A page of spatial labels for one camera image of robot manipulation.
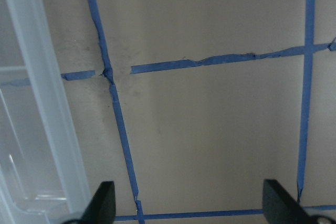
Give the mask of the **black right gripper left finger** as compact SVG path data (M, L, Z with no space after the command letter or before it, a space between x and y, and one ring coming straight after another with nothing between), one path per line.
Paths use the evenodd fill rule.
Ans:
M116 216L116 196L113 181L102 182L80 218L63 223L110 224Z

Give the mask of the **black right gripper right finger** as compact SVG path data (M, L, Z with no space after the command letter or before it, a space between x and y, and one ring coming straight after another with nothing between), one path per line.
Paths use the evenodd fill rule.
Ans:
M268 223L335 223L331 217L305 211L275 179L265 179L262 188L262 210Z

